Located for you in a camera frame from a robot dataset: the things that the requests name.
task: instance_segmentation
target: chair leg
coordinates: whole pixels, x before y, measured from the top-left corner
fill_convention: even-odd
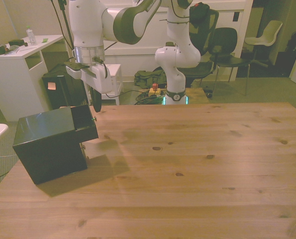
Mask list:
[[[231,80],[231,76],[232,76],[232,73],[233,73],[233,69],[234,69],[234,67],[232,67],[231,74],[229,74],[228,82]]]
[[[219,71],[219,66],[217,66],[217,73],[216,73],[216,77],[215,77],[215,83],[214,83],[214,88],[213,88],[212,96],[214,96],[214,90],[215,90],[216,81],[217,81],[217,77],[218,77],[218,71]]]
[[[245,96],[247,95],[247,82],[248,82],[248,78],[249,78],[249,70],[250,70],[250,64],[248,64],[248,67],[247,67],[247,78],[246,78],[246,86],[245,86]]]

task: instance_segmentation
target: plastic chair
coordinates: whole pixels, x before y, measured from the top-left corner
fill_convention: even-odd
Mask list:
[[[201,56],[208,51],[208,45],[213,37],[219,13],[213,9],[207,11],[206,16],[199,23],[190,22],[190,39],[192,44],[199,50]],[[191,83],[195,79],[201,79],[213,73],[215,68],[213,62],[200,62],[193,68],[178,68],[186,77],[186,87],[191,87]],[[212,97],[212,91],[205,90],[208,98]]]
[[[238,57],[234,57],[231,53],[235,50],[237,44],[237,31],[234,28],[222,27],[217,28],[214,31],[214,36],[209,48],[209,53],[212,54],[210,60],[217,64],[217,73],[213,88],[214,90],[218,78],[218,72],[220,67],[232,67],[231,74],[229,76],[228,82],[230,82],[231,75],[234,67],[247,66],[247,78],[246,78],[246,88],[245,95],[247,94],[247,82],[249,78],[250,63],[252,60],[245,60]]]
[[[272,20],[268,23],[266,28],[263,31],[261,37],[246,37],[245,43],[253,46],[271,46],[275,43],[277,34],[281,30],[283,23],[281,21]],[[253,63],[256,63],[260,66],[268,67],[267,64],[264,64],[256,60],[257,48],[255,49]]]

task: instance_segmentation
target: white cabinet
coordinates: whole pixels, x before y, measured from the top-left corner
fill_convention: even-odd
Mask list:
[[[31,46],[26,37],[27,47],[21,46],[16,54],[0,55],[0,110],[7,121],[18,121],[51,109],[41,79],[48,72],[42,49],[56,46],[63,36],[35,37],[36,46]],[[58,45],[66,50],[65,43]]]

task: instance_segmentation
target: black bag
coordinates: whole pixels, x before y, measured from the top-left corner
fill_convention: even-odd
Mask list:
[[[285,51],[289,57],[296,58],[296,31],[292,34],[291,39],[288,41]]]

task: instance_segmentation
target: small label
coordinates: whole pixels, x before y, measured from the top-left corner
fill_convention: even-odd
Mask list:
[[[55,91],[56,90],[56,83],[55,82],[48,82],[48,89]]]
[[[179,95],[174,95],[173,96],[173,100],[178,101],[179,99],[180,99],[180,96]]]

